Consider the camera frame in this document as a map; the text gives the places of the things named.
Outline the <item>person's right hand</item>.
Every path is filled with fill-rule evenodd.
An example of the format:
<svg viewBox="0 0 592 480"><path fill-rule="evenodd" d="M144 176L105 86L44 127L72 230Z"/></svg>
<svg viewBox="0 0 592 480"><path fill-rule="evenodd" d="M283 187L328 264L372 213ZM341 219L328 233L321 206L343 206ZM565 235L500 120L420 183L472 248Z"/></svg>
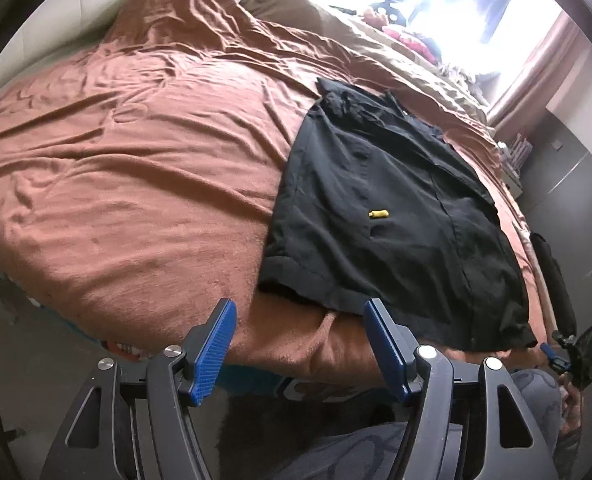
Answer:
<svg viewBox="0 0 592 480"><path fill-rule="evenodd" d="M562 423L561 437L581 428L582 424L582 392L572 383L572 377L566 373L558 379L561 394Z"/></svg>

